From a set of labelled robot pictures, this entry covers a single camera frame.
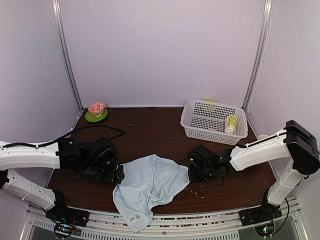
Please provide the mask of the light blue towel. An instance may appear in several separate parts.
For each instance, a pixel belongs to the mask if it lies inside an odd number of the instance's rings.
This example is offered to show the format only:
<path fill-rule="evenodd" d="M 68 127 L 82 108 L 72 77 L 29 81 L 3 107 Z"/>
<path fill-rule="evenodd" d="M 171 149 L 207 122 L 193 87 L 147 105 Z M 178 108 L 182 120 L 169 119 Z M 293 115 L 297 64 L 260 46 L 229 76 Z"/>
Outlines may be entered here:
<path fill-rule="evenodd" d="M 112 192 L 113 203 L 132 232 L 153 221 L 152 208 L 169 204 L 190 183 L 188 167 L 156 154 L 123 164 L 124 179 Z"/>

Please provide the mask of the white perforated plastic basket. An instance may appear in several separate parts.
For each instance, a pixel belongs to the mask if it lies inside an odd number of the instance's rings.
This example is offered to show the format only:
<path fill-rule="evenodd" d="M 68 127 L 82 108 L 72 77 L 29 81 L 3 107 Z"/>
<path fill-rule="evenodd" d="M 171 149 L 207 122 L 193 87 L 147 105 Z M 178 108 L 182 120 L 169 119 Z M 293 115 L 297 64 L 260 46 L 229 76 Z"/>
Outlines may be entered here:
<path fill-rule="evenodd" d="M 226 133 L 228 117 L 236 118 L 234 133 Z M 248 136 L 244 110 L 206 100 L 188 100 L 180 117 L 180 125 L 189 138 L 226 145 L 236 145 Z"/>

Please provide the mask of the green crocodile pattern towel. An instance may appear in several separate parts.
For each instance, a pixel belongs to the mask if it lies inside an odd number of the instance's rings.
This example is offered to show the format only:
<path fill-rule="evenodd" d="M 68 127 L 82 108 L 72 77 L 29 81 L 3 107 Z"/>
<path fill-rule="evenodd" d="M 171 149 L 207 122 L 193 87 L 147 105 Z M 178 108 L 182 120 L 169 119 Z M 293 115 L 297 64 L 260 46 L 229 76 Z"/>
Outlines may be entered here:
<path fill-rule="evenodd" d="M 233 114 L 229 115 L 225 119 L 225 129 L 224 132 L 226 134 L 235 135 L 236 134 L 236 128 L 237 128 L 237 117 Z"/>

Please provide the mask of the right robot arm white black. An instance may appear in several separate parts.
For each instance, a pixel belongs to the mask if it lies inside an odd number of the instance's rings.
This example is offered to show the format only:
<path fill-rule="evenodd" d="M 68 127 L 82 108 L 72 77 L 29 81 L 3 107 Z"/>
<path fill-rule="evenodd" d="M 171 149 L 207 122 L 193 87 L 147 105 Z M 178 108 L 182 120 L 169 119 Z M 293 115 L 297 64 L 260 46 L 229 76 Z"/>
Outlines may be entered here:
<path fill-rule="evenodd" d="M 187 156 L 191 182 L 222 179 L 234 172 L 277 159 L 288 159 L 279 179 L 265 191 L 256 210 L 259 220 L 268 220 L 299 183 L 320 168 L 317 139 L 294 120 L 275 134 L 247 144 L 238 144 L 220 154 L 204 145 L 195 146 Z"/>

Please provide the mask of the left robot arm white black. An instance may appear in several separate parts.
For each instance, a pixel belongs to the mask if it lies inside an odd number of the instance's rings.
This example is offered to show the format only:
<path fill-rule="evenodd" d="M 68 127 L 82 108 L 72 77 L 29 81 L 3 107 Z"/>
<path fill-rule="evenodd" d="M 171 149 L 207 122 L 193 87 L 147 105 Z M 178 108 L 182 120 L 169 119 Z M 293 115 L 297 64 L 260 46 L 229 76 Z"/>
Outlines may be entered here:
<path fill-rule="evenodd" d="M 53 213 L 61 222 L 72 218 L 63 193 L 42 187 L 15 170 L 46 168 L 72 170 L 76 176 L 120 184 L 124 167 L 117 164 L 118 151 L 105 137 L 92 143 L 62 138 L 45 143 L 6 143 L 0 145 L 0 189 L 32 202 Z"/>

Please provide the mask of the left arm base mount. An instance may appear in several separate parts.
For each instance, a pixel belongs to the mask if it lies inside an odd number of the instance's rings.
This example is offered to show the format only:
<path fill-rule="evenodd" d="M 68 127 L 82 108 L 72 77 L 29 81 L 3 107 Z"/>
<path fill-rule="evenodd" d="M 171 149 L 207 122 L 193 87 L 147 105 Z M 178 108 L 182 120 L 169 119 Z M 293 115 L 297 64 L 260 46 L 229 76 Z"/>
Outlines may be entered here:
<path fill-rule="evenodd" d="M 86 227 L 90 213 L 86 210 L 76 209 L 67 206 L 65 195 L 53 190 L 54 206 L 44 210 L 45 216 L 55 223 L 53 232 L 59 239 L 69 238 L 76 227 Z"/>

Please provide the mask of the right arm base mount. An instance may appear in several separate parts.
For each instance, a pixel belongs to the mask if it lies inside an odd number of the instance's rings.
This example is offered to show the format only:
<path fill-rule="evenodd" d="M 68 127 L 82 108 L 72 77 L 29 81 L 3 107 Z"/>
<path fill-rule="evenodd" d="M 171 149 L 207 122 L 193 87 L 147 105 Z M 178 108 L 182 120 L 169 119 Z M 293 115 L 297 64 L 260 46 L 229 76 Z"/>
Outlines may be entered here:
<path fill-rule="evenodd" d="M 254 208 L 248 208 L 239 211 L 239 218 L 242 226 L 254 225 L 255 233 L 264 239 L 272 238 L 276 235 L 285 225 L 289 213 L 290 205 L 287 198 L 284 199 L 287 206 L 287 213 L 281 226 L 276 227 L 275 219 L 280 218 L 283 214 L 280 210 L 280 206 L 267 206 L 261 205 Z"/>

